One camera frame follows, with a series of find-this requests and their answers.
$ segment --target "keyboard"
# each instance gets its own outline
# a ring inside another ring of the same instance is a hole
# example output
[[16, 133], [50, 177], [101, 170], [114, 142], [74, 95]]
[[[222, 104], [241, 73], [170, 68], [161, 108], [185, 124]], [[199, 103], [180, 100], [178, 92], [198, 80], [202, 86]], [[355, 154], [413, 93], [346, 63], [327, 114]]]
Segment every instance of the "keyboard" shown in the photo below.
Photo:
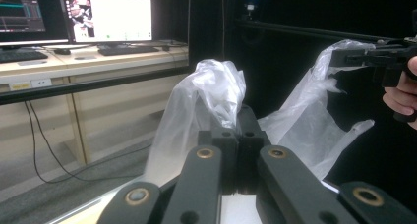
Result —
[[109, 49], [98, 49], [98, 53], [104, 56], [113, 55], [127, 55], [127, 54], [143, 54], [158, 52], [159, 50], [152, 46], [135, 46], [126, 48], [109, 48]]
[[29, 60], [47, 59], [48, 56], [37, 51], [4, 51], [0, 52], [0, 64], [11, 62], [22, 62]]

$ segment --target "human hand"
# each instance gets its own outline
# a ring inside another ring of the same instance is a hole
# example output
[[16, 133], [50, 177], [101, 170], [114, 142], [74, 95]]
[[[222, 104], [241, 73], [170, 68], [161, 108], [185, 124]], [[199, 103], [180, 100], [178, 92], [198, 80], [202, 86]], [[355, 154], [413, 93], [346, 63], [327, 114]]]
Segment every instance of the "human hand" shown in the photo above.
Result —
[[[417, 76], [417, 56], [408, 61], [408, 68]], [[397, 87], [386, 87], [383, 96], [384, 103], [403, 115], [412, 115], [417, 110], [417, 81], [410, 79], [405, 73], [401, 74]], [[417, 121], [408, 123], [417, 130]]]

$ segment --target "clear plastic bag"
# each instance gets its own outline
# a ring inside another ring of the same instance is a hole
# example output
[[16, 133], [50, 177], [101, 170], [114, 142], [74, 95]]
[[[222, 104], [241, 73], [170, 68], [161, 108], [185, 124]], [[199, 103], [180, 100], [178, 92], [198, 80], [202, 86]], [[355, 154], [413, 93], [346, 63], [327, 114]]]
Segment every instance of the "clear plastic bag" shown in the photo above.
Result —
[[342, 92], [329, 75], [362, 68], [332, 68], [328, 65], [331, 53], [335, 49], [357, 48], [370, 49], [374, 45], [343, 40], [322, 51], [314, 67], [305, 74], [281, 108], [258, 121], [272, 144], [290, 148], [320, 180], [343, 149], [374, 125], [373, 120], [366, 120], [344, 132], [327, 111], [327, 90]]
[[243, 72], [232, 62], [199, 62], [196, 71], [172, 90], [144, 179], [161, 186], [176, 177], [188, 152], [197, 145], [198, 132], [210, 130], [212, 123], [235, 130], [245, 91]]

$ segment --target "computer monitor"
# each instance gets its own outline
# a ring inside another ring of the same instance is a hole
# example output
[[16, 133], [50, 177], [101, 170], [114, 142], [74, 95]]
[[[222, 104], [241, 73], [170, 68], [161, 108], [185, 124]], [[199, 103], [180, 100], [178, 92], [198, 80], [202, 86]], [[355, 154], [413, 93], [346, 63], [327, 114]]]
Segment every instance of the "computer monitor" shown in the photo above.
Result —
[[68, 43], [60, 0], [0, 0], [0, 48]]
[[64, 0], [72, 44], [152, 40], [150, 0]]

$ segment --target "electrical outlet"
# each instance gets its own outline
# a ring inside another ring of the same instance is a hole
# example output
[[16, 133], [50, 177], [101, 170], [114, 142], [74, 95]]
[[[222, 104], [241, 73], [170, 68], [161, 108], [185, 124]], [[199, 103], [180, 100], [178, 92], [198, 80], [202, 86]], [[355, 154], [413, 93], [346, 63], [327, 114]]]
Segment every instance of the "electrical outlet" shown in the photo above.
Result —
[[45, 87], [52, 85], [51, 79], [44, 79], [44, 80], [32, 80], [31, 87], [38, 88], [38, 87]]
[[9, 84], [10, 91], [21, 90], [21, 89], [28, 89], [31, 88], [30, 82], [21, 82], [21, 83], [12, 83]]

